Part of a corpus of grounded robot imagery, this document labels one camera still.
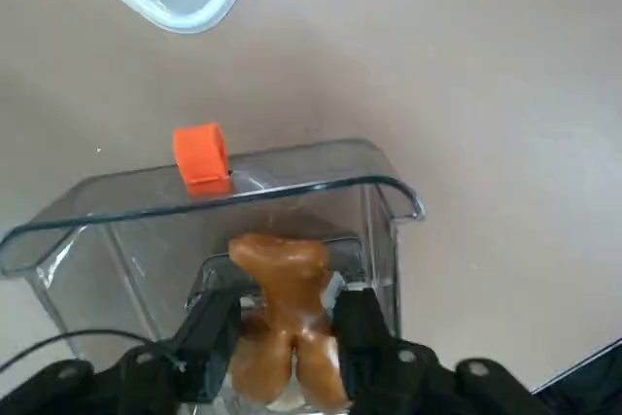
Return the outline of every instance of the orange clip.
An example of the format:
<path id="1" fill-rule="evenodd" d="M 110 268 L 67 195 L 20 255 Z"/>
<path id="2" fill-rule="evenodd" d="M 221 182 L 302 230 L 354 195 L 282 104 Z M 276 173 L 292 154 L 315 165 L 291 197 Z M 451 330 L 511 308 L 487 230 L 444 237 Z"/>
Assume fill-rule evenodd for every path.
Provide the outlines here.
<path id="1" fill-rule="evenodd" d="M 216 123 L 176 129 L 173 151 L 191 196 L 229 191 L 225 139 Z"/>

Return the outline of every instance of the brown plastic figure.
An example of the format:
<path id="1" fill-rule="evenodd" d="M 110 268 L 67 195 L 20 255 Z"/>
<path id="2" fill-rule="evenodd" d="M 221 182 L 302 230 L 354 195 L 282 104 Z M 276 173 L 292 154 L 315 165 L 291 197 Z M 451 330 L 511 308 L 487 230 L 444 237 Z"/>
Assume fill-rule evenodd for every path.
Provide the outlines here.
<path id="1" fill-rule="evenodd" d="M 229 243 L 231 259 L 261 286 L 265 307 L 242 325 L 229 372 L 233 389 L 263 404 L 274 401 L 292 376 L 306 401 L 336 410 L 348 403 L 337 344 L 322 305 L 328 251 L 322 242 L 245 234 Z"/>

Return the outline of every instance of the beige floor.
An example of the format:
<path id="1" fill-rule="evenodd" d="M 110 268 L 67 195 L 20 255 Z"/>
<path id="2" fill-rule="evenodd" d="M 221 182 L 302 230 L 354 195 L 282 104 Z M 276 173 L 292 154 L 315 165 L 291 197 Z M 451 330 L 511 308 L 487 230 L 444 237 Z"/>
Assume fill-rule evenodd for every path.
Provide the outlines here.
<path id="1" fill-rule="evenodd" d="M 239 0 L 189 37 L 118 0 L 0 11 L 0 228 L 169 162 L 176 126 L 219 121 L 232 152 L 364 136 L 429 210 L 406 337 L 536 386 L 622 335 L 619 0 Z M 2 356 L 48 329 L 17 294 Z"/>

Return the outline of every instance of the dark object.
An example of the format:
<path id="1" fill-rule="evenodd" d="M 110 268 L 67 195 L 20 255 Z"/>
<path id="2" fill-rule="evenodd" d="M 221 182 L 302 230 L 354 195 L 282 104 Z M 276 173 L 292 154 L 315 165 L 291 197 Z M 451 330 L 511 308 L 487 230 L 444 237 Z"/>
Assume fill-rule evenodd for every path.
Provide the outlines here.
<path id="1" fill-rule="evenodd" d="M 69 330 L 67 332 L 62 332 L 61 334 L 57 334 L 55 336 L 49 337 L 44 340 L 40 340 L 35 342 L 30 347 L 25 348 L 18 354 L 12 356 L 6 362 L 0 364 L 0 374 L 4 373 L 11 366 L 16 364 L 17 362 L 22 361 L 30 354 L 41 350 L 54 342 L 61 342 L 67 339 L 71 339 L 72 337 L 80 337 L 84 335 L 112 335 L 114 337 L 122 337 L 124 339 L 134 340 L 136 342 L 141 342 L 146 345 L 151 345 L 157 347 L 157 351 L 161 354 L 165 354 L 171 359 L 171 362 L 177 362 L 175 356 L 168 350 L 167 347 L 164 347 L 162 344 L 156 344 L 151 339 L 143 337 L 142 335 L 135 334 L 134 332 L 128 332 L 126 330 L 120 329 L 109 329 L 109 328 L 92 328 L 92 329 L 80 329 L 80 330 Z"/>
<path id="2" fill-rule="evenodd" d="M 0 413 L 174 415 L 183 402 L 209 403 L 225 377 L 240 325 L 239 294 L 205 293 L 164 345 L 127 352 L 93 373 L 80 360 L 53 363 L 0 401 Z M 351 414 L 546 415 L 551 412 L 498 363 L 477 359 L 452 372 L 422 345 L 390 336 L 375 293 L 342 292 L 334 328 Z"/>
<path id="3" fill-rule="evenodd" d="M 452 372 L 432 349 L 392 338 L 372 289 L 341 293 L 334 329 L 351 414 L 551 414 L 498 363 L 466 360 Z"/>
<path id="4" fill-rule="evenodd" d="M 558 415 L 622 413 L 622 340 L 577 364 L 537 391 Z"/>

